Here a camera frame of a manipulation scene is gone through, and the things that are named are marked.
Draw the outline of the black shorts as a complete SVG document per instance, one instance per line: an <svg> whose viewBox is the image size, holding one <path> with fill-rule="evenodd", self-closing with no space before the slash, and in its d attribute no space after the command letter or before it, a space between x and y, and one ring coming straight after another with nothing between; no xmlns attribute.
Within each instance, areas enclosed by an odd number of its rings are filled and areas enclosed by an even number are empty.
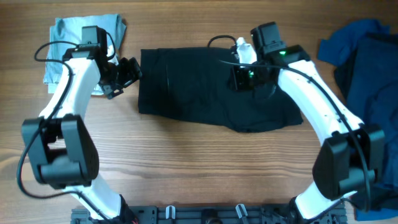
<svg viewBox="0 0 398 224"><path fill-rule="evenodd" d="M139 112L225 126L240 133L302 124L300 109L277 86L232 90L230 61L227 49L142 50Z"/></svg>

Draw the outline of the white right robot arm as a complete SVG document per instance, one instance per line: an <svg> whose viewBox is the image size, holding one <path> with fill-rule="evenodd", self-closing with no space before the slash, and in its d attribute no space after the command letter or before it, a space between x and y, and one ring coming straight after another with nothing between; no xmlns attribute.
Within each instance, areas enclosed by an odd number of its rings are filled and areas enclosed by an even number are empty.
<svg viewBox="0 0 398 224"><path fill-rule="evenodd" d="M331 211L360 192L371 207L371 187L381 179L384 132L366 125L322 80L299 45L287 46L275 22L251 31L252 42L234 40L233 87L252 90L273 84L291 97L314 129L321 148L313 182L287 205L266 205L263 216L282 223L333 223Z"/></svg>

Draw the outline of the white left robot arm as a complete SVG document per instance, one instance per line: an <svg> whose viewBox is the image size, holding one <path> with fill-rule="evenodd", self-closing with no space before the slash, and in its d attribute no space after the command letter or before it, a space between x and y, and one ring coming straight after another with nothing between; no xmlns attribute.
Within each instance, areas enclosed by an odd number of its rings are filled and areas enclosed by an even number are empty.
<svg viewBox="0 0 398 224"><path fill-rule="evenodd" d="M112 37L104 29L83 27L81 38L58 61L63 73L48 105L36 119L22 124L25 148L17 166L17 185L24 195L41 198L22 183L22 167L28 159L36 181L56 190L46 199L74 196L93 223L138 223L123 196L100 175L98 151L83 118L96 86L113 99L142 77L141 68L135 58L118 60L108 53L107 41Z"/></svg>

